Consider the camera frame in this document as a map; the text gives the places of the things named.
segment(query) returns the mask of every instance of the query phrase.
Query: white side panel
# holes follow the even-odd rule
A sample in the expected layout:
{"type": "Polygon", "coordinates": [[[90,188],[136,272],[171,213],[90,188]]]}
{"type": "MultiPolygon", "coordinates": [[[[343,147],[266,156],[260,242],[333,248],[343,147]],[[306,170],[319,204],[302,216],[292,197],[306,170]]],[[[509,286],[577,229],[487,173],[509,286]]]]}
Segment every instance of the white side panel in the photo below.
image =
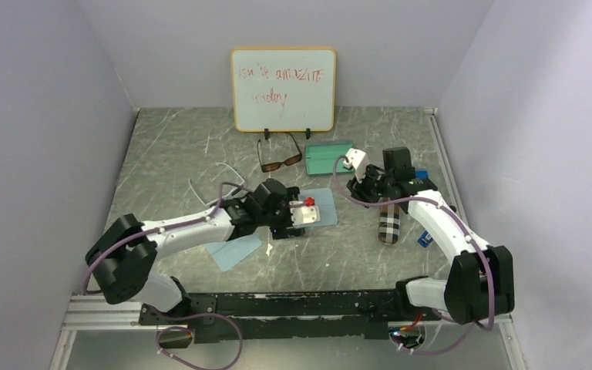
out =
{"type": "Polygon", "coordinates": [[[446,291],[445,281],[425,278],[410,281],[406,287],[407,298],[416,307],[430,307],[440,311],[448,311],[443,299],[443,292],[446,291]]]}
{"type": "MultiPolygon", "coordinates": [[[[416,196],[446,204],[439,191],[425,190],[417,193],[416,196]]],[[[443,210],[430,203],[412,201],[409,204],[408,213],[432,235],[432,238],[436,241],[439,247],[441,247],[446,258],[448,258],[448,261],[452,261],[452,259],[456,255],[462,253],[462,251],[468,251],[470,253],[475,252],[473,246],[471,246],[471,244],[464,238],[464,233],[459,228],[456,221],[443,210]]],[[[464,227],[470,232],[471,237],[477,242],[480,249],[483,251],[486,250],[488,242],[476,235],[463,223],[463,221],[460,222],[462,222],[464,227]]]]}
{"type": "MultiPolygon", "coordinates": [[[[154,227],[166,227],[168,225],[205,217],[209,213],[210,210],[205,210],[198,214],[190,214],[188,216],[173,218],[171,220],[144,221],[142,229],[148,230],[154,227]]],[[[148,239],[157,243],[157,263],[157,261],[176,252],[184,251],[192,247],[198,247],[207,243],[227,241],[232,234],[233,229],[234,226],[230,223],[230,216],[228,216],[224,210],[220,210],[207,222],[165,231],[161,234],[149,235],[148,239]]]]}
{"type": "Polygon", "coordinates": [[[167,312],[182,301],[183,295],[171,279],[151,271],[142,290],[131,299],[167,312]]]}
{"type": "Polygon", "coordinates": [[[493,0],[78,3],[136,106],[229,106],[228,55],[254,45],[334,46],[339,106],[438,106],[493,0]]]}
{"type": "Polygon", "coordinates": [[[135,115],[77,1],[0,1],[0,369],[49,368],[135,115]]]}
{"type": "Polygon", "coordinates": [[[530,369],[592,368],[592,1],[496,0],[439,114],[471,226],[514,255],[530,369]]]}

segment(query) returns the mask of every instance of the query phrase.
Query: gray table surface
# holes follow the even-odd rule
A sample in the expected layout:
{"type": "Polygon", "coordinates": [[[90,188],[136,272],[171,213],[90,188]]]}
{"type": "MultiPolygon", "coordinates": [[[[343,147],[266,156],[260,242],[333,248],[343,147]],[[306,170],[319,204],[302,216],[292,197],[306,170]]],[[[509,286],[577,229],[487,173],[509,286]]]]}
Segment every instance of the gray table surface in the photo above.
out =
{"type": "MultiPolygon", "coordinates": [[[[382,150],[407,146],[414,166],[426,169],[449,200],[439,163],[439,148],[422,109],[338,107],[335,126],[327,133],[294,135],[307,143],[352,140],[382,165],[382,150]]],[[[216,184],[236,181],[235,175],[215,162],[236,169],[255,188],[268,177],[302,190],[333,188],[339,222],[309,228],[306,235],[271,240],[267,228],[256,234],[262,245],[239,264],[223,272],[205,247],[194,247],[156,263],[162,274],[176,276],[191,292],[206,291],[321,291],[393,288],[397,280],[418,275],[444,276],[448,264],[435,244],[421,247],[423,228],[402,215],[397,244],[378,240],[378,208],[360,207],[346,200],[330,176],[310,177],[304,160],[272,173],[262,173],[256,144],[260,133],[241,133],[234,127],[231,108],[142,109],[123,163],[108,226],[119,216],[133,213],[139,220],[164,220],[204,210],[193,195],[216,196],[216,184]],[[273,247],[267,255],[268,244],[273,247]]],[[[295,154],[288,135],[272,134],[262,142],[263,161],[284,160],[295,154]]],[[[342,183],[350,175],[342,177],[342,183]]]]}

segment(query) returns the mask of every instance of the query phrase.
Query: teal tray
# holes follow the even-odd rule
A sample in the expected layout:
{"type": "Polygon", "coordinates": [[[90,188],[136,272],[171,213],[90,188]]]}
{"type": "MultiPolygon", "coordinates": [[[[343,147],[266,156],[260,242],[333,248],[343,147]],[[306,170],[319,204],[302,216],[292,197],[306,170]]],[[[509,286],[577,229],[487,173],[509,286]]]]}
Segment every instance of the teal tray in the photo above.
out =
{"type": "MultiPolygon", "coordinates": [[[[350,140],[328,141],[323,143],[312,143],[305,146],[305,168],[308,175],[328,175],[332,173],[332,166],[338,156],[345,155],[353,147],[350,140]]],[[[337,173],[353,173],[353,170],[346,170],[344,164],[339,161],[337,173]]]]}

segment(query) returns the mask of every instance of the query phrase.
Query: red handwritten text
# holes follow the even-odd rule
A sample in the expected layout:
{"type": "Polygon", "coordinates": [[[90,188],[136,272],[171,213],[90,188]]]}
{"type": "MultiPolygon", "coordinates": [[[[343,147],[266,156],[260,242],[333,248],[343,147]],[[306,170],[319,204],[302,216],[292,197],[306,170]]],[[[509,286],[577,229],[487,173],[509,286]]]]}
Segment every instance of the red handwritten text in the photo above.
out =
{"type": "Polygon", "coordinates": [[[279,69],[276,71],[276,79],[319,82],[323,77],[323,71],[323,69],[310,71],[307,68],[279,69]]]}
{"type": "Polygon", "coordinates": [[[269,68],[260,66],[260,63],[257,63],[257,66],[260,67],[260,73],[262,74],[262,77],[269,79],[269,68]]]}
{"type": "Polygon", "coordinates": [[[268,94],[260,94],[253,97],[256,103],[278,103],[284,108],[284,102],[287,100],[287,93],[275,92],[273,88],[268,94]]]}
{"type": "Polygon", "coordinates": [[[246,67],[246,68],[239,67],[239,76],[242,79],[245,79],[247,77],[251,77],[254,74],[255,73],[251,67],[246,67]]]}

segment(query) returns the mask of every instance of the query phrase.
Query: blue cloth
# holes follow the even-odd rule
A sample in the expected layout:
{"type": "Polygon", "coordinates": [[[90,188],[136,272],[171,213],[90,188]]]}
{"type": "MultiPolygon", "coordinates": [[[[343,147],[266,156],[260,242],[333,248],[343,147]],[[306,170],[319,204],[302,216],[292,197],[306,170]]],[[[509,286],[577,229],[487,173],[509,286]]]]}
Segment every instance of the blue cloth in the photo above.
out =
{"type": "Polygon", "coordinates": [[[318,206],[321,219],[313,224],[303,225],[303,227],[317,227],[336,225],[337,209],[335,208],[335,201],[332,198],[332,189],[324,187],[321,189],[301,190],[298,194],[299,200],[304,200],[307,197],[314,198],[314,204],[318,206]]]}
{"type": "Polygon", "coordinates": [[[257,235],[247,235],[231,241],[222,241],[219,243],[209,243],[205,248],[210,252],[210,256],[217,263],[217,266],[225,272],[240,263],[262,245],[257,235]]]}

